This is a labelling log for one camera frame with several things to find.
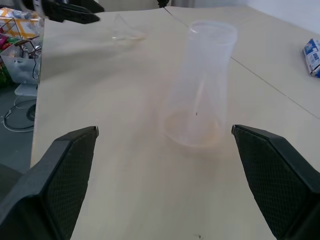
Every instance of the blue and white package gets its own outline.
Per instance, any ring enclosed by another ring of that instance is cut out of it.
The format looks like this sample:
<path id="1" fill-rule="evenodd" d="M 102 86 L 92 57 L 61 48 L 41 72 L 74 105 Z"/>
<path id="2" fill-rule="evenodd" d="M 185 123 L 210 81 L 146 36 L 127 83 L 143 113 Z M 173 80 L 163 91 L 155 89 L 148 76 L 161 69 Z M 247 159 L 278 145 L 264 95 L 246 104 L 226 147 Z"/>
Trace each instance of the blue and white package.
<path id="1" fill-rule="evenodd" d="M 303 53 L 309 73 L 320 78 L 320 41 L 311 38 L 305 45 Z"/>

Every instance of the plastic cup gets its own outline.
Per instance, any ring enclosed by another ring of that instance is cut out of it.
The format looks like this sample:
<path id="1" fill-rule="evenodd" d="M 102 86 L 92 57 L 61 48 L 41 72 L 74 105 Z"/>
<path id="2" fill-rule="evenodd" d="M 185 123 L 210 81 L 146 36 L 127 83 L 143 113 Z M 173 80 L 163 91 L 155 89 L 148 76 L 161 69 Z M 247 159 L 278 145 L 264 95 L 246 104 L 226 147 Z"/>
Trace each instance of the plastic cup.
<path id="1" fill-rule="evenodd" d="M 120 14 L 117 14 L 113 22 L 112 39 L 118 44 L 131 44 L 134 41 L 145 39 L 146 35 L 130 26 Z"/>
<path id="2" fill-rule="evenodd" d="M 161 113 L 161 130 L 180 145 L 220 142 L 227 118 L 227 69 L 237 29 L 217 21 L 189 27 L 185 59 Z"/>

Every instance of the gray floor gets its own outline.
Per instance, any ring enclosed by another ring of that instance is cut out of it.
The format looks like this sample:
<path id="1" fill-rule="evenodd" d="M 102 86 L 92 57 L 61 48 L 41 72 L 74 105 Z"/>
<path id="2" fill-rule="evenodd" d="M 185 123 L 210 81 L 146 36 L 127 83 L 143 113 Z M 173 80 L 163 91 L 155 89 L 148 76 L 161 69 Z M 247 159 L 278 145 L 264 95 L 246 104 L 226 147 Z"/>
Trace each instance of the gray floor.
<path id="1" fill-rule="evenodd" d="M 6 112 L 14 105 L 17 98 L 14 91 L 17 86 L 0 89 L 0 122 Z M 17 103 L 34 99 L 34 97 L 20 97 Z M 35 102 L 21 105 L 21 108 L 30 107 Z M 15 109 L 7 119 L 8 123 L 16 128 L 23 128 L 33 124 L 27 119 L 28 109 Z M 33 132 L 17 133 L 5 129 L 3 123 L 0 124 L 0 164 L 6 165 L 21 173 L 25 173 L 30 168 L 31 148 Z"/>

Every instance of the cable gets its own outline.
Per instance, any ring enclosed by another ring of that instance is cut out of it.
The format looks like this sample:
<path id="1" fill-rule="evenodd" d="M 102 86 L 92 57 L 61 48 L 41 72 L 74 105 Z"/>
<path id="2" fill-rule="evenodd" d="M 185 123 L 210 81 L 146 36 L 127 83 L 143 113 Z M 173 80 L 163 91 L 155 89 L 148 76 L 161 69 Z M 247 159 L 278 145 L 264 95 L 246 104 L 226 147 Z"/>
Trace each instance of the cable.
<path id="1" fill-rule="evenodd" d="M 34 53 L 34 67 L 33 67 L 33 70 L 32 70 L 32 77 L 34 80 L 37 80 L 35 78 L 35 69 L 36 69 L 36 66 L 37 66 L 37 61 L 36 61 L 36 53 Z"/>
<path id="2" fill-rule="evenodd" d="M 35 101 L 35 100 L 36 100 L 36 99 L 26 100 L 26 101 L 20 102 L 20 103 L 14 105 L 13 107 L 11 107 L 11 108 L 6 112 L 6 114 L 4 115 L 4 118 L 3 118 L 3 121 L 2 121 L 3 126 L 4 126 L 7 130 L 9 130 L 9 131 L 11 131 L 11 132 L 14 132 L 14 133 L 28 133 L 28 132 L 32 132 L 34 129 L 29 129 L 29 128 L 33 128 L 33 127 L 34 127 L 34 124 L 33 124 L 33 125 L 30 125 L 30 126 L 27 126 L 27 127 L 19 127 L 19 128 L 17 128 L 17 127 L 12 127 L 12 126 L 8 125 L 8 123 L 7 123 L 6 121 L 7 121 L 7 118 L 12 114 L 12 111 L 17 108 L 17 106 L 20 106 L 20 105 L 23 105 L 23 104 L 26 104 L 26 103 L 30 103 L 30 102 L 33 102 L 33 101 Z"/>
<path id="3" fill-rule="evenodd" d="M 36 50 L 35 45 L 30 41 L 31 46 L 33 47 L 34 50 Z"/>
<path id="4" fill-rule="evenodd" d="M 18 106 L 17 106 L 17 104 L 16 104 L 17 100 L 18 100 L 20 97 L 23 97 L 23 96 L 24 96 L 24 94 L 18 96 L 18 97 L 14 100 L 13 106 L 15 106 L 16 109 L 28 109 L 28 108 L 29 108 L 29 106 L 28 106 L 28 107 L 18 107 Z"/>

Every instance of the wooden table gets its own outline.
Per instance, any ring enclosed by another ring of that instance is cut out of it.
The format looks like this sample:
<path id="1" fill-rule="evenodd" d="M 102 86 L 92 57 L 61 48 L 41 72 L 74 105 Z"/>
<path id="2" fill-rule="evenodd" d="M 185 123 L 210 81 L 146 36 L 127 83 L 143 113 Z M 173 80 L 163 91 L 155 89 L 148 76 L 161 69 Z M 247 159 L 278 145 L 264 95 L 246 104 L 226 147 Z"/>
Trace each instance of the wooden table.
<path id="1" fill-rule="evenodd" d="M 111 40 L 115 15 L 101 13 L 90 25 L 45 23 L 31 165 L 67 132 L 92 125 L 100 132 L 72 239 L 274 239 L 231 134 L 203 154 L 159 134 L 188 28 L 165 9 L 122 12 L 147 37 L 119 46 Z M 243 124 L 281 135 L 319 170 L 319 119 L 234 59 L 228 74 L 230 131 Z"/>
<path id="2" fill-rule="evenodd" d="M 201 19 L 235 25 L 239 36 L 232 57 L 320 119 L 320 79 L 309 75 L 302 53 L 320 35 L 250 7 L 166 9 L 185 25 Z"/>

